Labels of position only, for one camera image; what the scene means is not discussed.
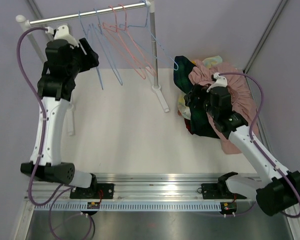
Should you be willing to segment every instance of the red wire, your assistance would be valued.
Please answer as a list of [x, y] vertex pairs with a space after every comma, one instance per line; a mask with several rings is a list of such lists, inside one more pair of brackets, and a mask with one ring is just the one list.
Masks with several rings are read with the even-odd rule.
[[98, 191], [98, 193], [99, 193], [99, 198], [100, 198], [100, 201], [98, 202], [98, 205], [100, 205], [100, 204], [101, 204], [101, 201], [102, 201], [102, 198], [103, 198], [103, 196], [104, 196], [104, 192], [100, 189], [100, 190]]
[[233, 201], [231, 203], [233, 204], [236, 200], [237, 200], [237, 194], [234, 194]]

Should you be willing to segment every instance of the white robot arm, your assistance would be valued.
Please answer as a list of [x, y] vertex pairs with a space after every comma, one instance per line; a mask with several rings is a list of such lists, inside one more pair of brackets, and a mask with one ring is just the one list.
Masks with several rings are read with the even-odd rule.
[[28, 176], [32, 174], [39, 156], [43, 121], [46, 121], [43, 151], [35, 173], [36, 179], [90, 188], [96, 185], [93, 174], [75, 169], [73, 163], [62, 162], [61, 136], [71, 94], [76, 86], [75, 78], [78, 73], [97, 67], [99, 56], [85, 38], [77, 42], [70, 35], [67, 25], [62, 25], [56, 30], [48, 27], [47, 33], [54, 35], [54, 40], [47, 43], [45, 49], [47, 61], [37, 84], [38, 95], [46, 111], [46, 119], [43, 119], [40, 109], [34, 149], [30, 162], [21, 164], [21, 172]]
[[297, 204], [298, 199], [285, 178], [292, 183], [300, 196], [300, 173], [290, 172], [265, 148], [254, 133], [253, 141], [251, 140], [248, 122], [232, 110], [231, 95], [226, 88], [225, 78], [214, 74], [212, 79], [217, 81], [213, 87], [194, 85], [185, 96], [186, 105], [195, 105], [197, 109], [206, 111], [213, 118], [215, 128], [241, 150], [261, 179], [255, 181], [230, 172], [219, 177], [219, 193], [224, 196], [239, 194], [257, 201], [263, 212], [269, 216]]

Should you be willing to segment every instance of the clothes hanger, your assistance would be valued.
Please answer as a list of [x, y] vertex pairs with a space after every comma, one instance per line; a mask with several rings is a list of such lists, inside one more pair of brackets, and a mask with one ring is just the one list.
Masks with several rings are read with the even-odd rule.
[[[82, 31], [84, 33], [84, 36], [85, 36], [86, 40], [88, 41], [89, 40], [89, 31], [91, 32], [91, 36], [92, 36], [91, 25], [89, 24], [88, 30], [86, 32], [86, 30], [84, 28], [84, 25], [82, 23], [82, 20], [81, 20], [80, 11], [78, 12], [78, 15], [79, 15], [79, 21], [80, 21], [80, 24], [81, 24], [81, 27], [82, 27]], [[101, 78], [100, 69], [99, 69], [98, 66], [96, 66], [95, 69], [96, 69], [96, 72], [97, 72], [98, 77], [99, 77], [99, 82], [100, 82], [100, 85], [101, 85], [101, 89], [104, 90], [104, 84], [103, 84], [103, 81], [102, 81], [102, 78]]]
[[[95, 10], [95, 13], [96, 13], [96, 15], [97, 15], [97, 17], [98, 17], [98, 20], [99, 20], [99, 22], [100, 22], [98, 12], [97, 12], [96, 9], [94, 9], [94, 10]], [[93, 38], [92, 30], [94, 31], [94, 34], [95, 34], [95, 36], [97, 37], [97, 40], [98, 40], [98, 42], [99, 42], [99, 44], [100, 44], [100, 46], [101, 46], [101, 48], [102, 48], [102, 51], [103, 51], [103, 53], [104, 53], [104, 55], [105, 55], [105, 57], [106, 57], [106, 59], [107, 59], [109, 65], [110, 65], [110, 67], [111, 67], [111, 69], [112, 69], [112, 71], [113, 71], [115, 77], [117, 78], [118, 82], [119, 82], [120, 85], [122, 86], [122, 85], [123, 85], [122, 78], [121, 78], [120, 73], [119, 73], [119, 71], [118, 71], [118, 69], [117, 69], [116, 63], [115, 63], [115, 61], [114, 61], [114, 59], [113, 59], [113, 56], [112, 56], [111, 50], [110, 50], [110, 48], [109, 48], [108, 42], [107, 42], [107, 40], [104, 39], [104, 36], [103, 36], [103, 34], [102, 34], [102, 29], [100, 29], [100, 31], [98, 31], [98, 29], [97, 29], [97, 28], [95, 27], [95, 25], [92, 23], [92, 24], [89, 24], [89, 25], [88, 25], [88, 30], [87, 30], [87, 32], [86, 32], [86, 30], [85, 30], [85, 28], [84, 28], [84, 25], [83, 25], [83, 23], [82, 23], [81, 17], [80, 17], [80, 12], [79, 12], [79, 20], [80, 20], [80, 24], [81, 24], [81, 27], [82, 27], [82, 31], [83, 31], [83, 33], [84, 33], [84, 35], [85, 35], [85, 37], [86, 37], [87, 39], [88, 39], [89, 31], [91, 31], [92, 42], [93, 42], [93, 39], [94, 39], [94, 38]], [[102, 40], [105, 40], [103, 43], [105, 43], [105, 46], [106, 46], [106, 48], [107, 48], [107, 50], [108, 50], [109, 57], [110, 57], [111, 60], [110, 60], [109, 57], [108, 57], [108, 54], [107, 54], [107, 52], [106, 52], [106, 50], [105, 50], [105, 48], [104, 48], [104, 45], [103, 45], [103, 43], [102, 43], [102, 41], [101, 41], [101, 39], [100, 39], [100, 37], [99, 37], [99, 34], [101, 35], [101, 38], [103, 38]], [[97, 73], [98, 73], [99, 78], [101, 79], [101, 74], [100, 74], [100, 71], [98, 71], [98, 70], [97, 70]]]
[[[112, 8], [113, 10], [113, 13], [115, 15], [115, 25], [109, 25], [108, 23], [106, 22], [103, 22], [102, 23], [102, 28], [111, 36], [111, 37], [108, 37], [107, 35], [106, 38], [108, 39], [108, 41], [113, 45], [114, 48], [117, 49], [117, 51], [125, 58], [126, 62], [143, 78], [143, 79], [146, 79], [147, 78], [147, 75], [146, 75], [146, 72], [145, 72], [145, 69], [147, 71], [149, 71], [146, 66], [142, 63], [142, 61], [140, 61], [131, 51], [130, 49], [128, 48], [127, 44], [125, 43], [125, 41], [123, 40], [120, 32], [121, 31], [125, 31], [127, 29], [127, 15], [125, 15], [125, 25], [123, 28], [120, 28], [118, 27], [118, 22], [117, 22], [117, 13], [116, 11], [114, 10], [114, 8], [112, 6], [109, 6], [109, 8]], [[123, 49], [125, 49], [127, 51], [127, 53], [130, 55], [130, 57], [133, 59], [134, 61], [134, 64], [137, 66], [137, 68], [141, 71], [139, 72], [137, 70], [137, 68], [134, 66], [134, 64], [126, 57], [126, 55], [121, 51], [120, 47], [114, 43], [114, 41], [116, 41], [116, 43]]]
[[170, 65], [170, 63], [168, 63], [167, 61], [163, 60], [162, 58], [160, 58], [160, 57], [158, 57], [158, 56], [154, 56], [154, 55], [152, 54], [151, 51], [146, 50], [146, 49], [145, 49], [140, 43], [138, 43], [137, 41], [134, 41], [134, 42], [135, 42], [140, 48], [142, 48], [146, 53], [152, 55], [154, 58], [156, 58], [156, 59], [157, 59], [158, 61], [160, 61], [161, 63], [163, 63], [163, 64], [165, 64], [165, 65], [167, 65], [167, 66], [173, 68], [175, 71], [177, 71], [177, 70], [179, 69], [179, 65], [176, 63], [176, 61], [175, 61], [171, 56], [169, 56], [169, 55], [166, 53], [166, 50], [164, 49], [164, 47], [162, 46], [162, 44], [160, 44], [160, 42], [157, 40], [157, 38], [151, 33], [151, 30], [149, 29], [149, 26], [148, 26], [149, 7], [147, 6], [146, 9], [147, 9], [147, 13], [146, 13], [146, 18], [145, 18], [145, 24], [144, 24], [144, 25], [132, 25], [132, 24], [131, 24], [131, 25], [128, 25], [127, 28], [131, 28], [131, 27], [133, 27], [133, 28], [146, 28], [147, 31], [151, 34], [151, 36], [155, 39], [155, 41], [156, 41], [156, 43], [159, 45], [159, 47], [163, 50], [164, 55], [165, 55], [167, 58], [171, 59], [171, 60], [174, 62], [174, 66], [172, 67], [172, 66]]
[[124, 22], [124, 33], [126, 33], [130, 40], [132, 41], [132, 43], [134, 44], [134, 46], [136, 47], [136, 49], [138, 50], [138, 52], [141, 54], [141, 56], [143, 57], [143, 60], [145, 61], [146, 64], [148, 64], [148, 66], [150, 67], [150, 69], [152, 69], [152, 71], [149, 70], [149, 68], [146, 68], [146, 70], [152, 75], [154, 76], [156, 74], [156, 70], [153, 68], [153, 66], [151, 65], [151, 63], [148, 62], [147, 58], [145, 57], [145, 55], [143, 54], [143, 52], [140, 50], [140, 48], [138, 47], [138, 45], [136, 44], [135, 40], [133, 39], [133, 37], [130, 35], [129, 31], [128, 31], [128, 27], [127, 27], [127, 11], [125, 9], [125, 7], [122, 4], [119, 4], [119, 6], [121, 6], [124, 10], [124, 14], [125, 14], [125, 22]]
[[[95, 11], [95, 13], [96, 13], [96, 16], [97, 16], [97, 18], [98, 18], [98, 22], [99, 22], [99, 25], [100, 25], [100, 24], [101, 24], [101, 21], [100, 21], [100, 17], [99, 17], [98, 11], [97, 11], [95, 8], [94, 8], [94, 11]], [[122, 80], [122, 78], [121, 78], [121, 76], [120, 76], [120, 73], [119, 73], [119, 71], [118, 71], [118, 69], [117, 69], [116, 62], [115, 62], [115, 60], [114, 60], [114, 57], [113, 57], [111, 48], [110, 48], [110, 46], [109, 46], [109, 43], [108, 43], [108, 41], [107, 41], [107, 38], [106, 38], [106, 37], [104, 36], [104, 34], [103, 34], [102, 28], [101, 28], [100, 26], [99, 26], [99, 28], [97, 28], [93, 23], [92, 23], [91, 25], [92, 25], [92, 29], [94, 30], [94, 33], [95, 33], [95, 35], [96, 35], [96, 37], [97, 37], [97, 39], [98, 39], [98, 41], [99, 41], [99, 43], [100, 43], [100, 45], [101, 45], [101, 48], [102, 48], [102, 50], [103, 50], [103, 52], [104, 52], [104, 54], [105, 54], [105, 57], [106, 57], [106, 59], [107, 59], [109, 65], [111, 66], [111, 69], [112, 69], [114, 75], [116, 76], [116, 78], [118, 79], [120, 85], [122, 86], [122, 85], [123, 85], [123, 80]], [[108, 51], [108, 53], [109, 53], [109, 56], [110, 56], [110, 59], [111, 59], [111, 60], [108, 58], [108, 55], [107, 55], [106, 50], [105, 50], [105, 48], [104, 48], [104, 46], [103, 46], [103, 44], [102, 44], [102, 41], [101, 41], [101, 39], [99, 38], [99, 34], [100, 34], [100, 36], [101, 36], [101, 39], [103, 40], [103, 43], [105, 43], [106, 49], [107, 49], [107, 51]]]

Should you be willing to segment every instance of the white table surface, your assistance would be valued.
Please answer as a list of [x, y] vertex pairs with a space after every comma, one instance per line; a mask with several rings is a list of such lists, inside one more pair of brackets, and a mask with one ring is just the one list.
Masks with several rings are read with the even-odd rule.
[[220, 140], [191, 135], [178, 116], [180, 90], [172, 69], [159, 69], [159, 83], [170, 107], [164, 113], [148, 79], [121, 69], [123, 86], [111, 69], [102, 69], [102, 91], [95, 69], [75, 82], [75, 135], [64, 121], [61, 156], [76, 169], [114, 174], [197, 174], [255, 170], [242, 154], [227, 155]]

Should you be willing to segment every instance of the purple-gray wall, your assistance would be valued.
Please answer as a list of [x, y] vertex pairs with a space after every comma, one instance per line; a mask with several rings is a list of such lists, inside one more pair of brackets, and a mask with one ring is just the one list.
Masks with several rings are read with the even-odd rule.
[[[20, 164], [29, 160], [38, 125], [38, 104], [17, 65], [18, 14], [30, 15], [22, 0], [0, 0], [0, 240], [10, 239], [15, 227], [29, 182], [21, 175]], [[23, 45], [22, 59], [36, 84], [42, 64], [35, 51]]]
[[260, 118], [274, 155], [300, 171], [300, 0], [288, 3], [249, 74], [264, 90]]
[[[87, 11], [92, 7], [104, 8], [117, 2], [38, 1], [45, 17]], [[157, 36], [172, 56], [186, 55], [194, 59], [221, 55], [234, 65], [243, 67], [278, 2], [193, 0], [189, 3], [182, 0], [157, 0]], [[144, 9], [136, 9], [129, 16], [139, 24], [144, 13]], [[15, 22], [15, 16], [19, 14], [32, 18], [24, 0], [0, 0], [0, 240], [9, 239], [15, 227], [29, 181], [21, 175], [20, 163], [29, 160], [38, 123], [38, 105], [17, 66], [16, 45], [21, 28]], [[73, 23], [75, 36], [82, 37], [78, 21], [70, 23]], [[136, 38], [142, 42], [149, 40], [149, 36], [144, 37], [142, 34], [136, 35]], [[21, 54], [26, 72], [36, 84], [41, 75], [42, 63], [28, 40], [22, 45]], [[100, 60], [102, 64], [105, 62], [102, 56]], [[118, 61], [122, 67], [126, 67], [122, 60]]]

